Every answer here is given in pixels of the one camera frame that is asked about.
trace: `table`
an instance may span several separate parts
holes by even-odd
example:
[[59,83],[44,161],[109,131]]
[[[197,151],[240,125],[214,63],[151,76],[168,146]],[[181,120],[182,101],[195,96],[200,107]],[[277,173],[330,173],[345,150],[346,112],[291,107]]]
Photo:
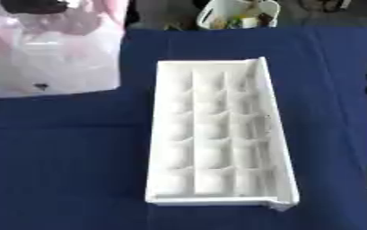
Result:
[[[300,205],[144,203],[157,60],[260,56]],[[129,31],[120,67],[116,91],[0,100],[0,230],[367,230],[367,29]]]

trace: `plastic bag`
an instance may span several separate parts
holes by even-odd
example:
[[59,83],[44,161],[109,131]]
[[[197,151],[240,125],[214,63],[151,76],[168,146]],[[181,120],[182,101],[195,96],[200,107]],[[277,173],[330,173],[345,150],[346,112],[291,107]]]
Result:
[[45,15],[9,14],[0,5],[0,97],[118,87],[127,5],[73,0],[74,8]]

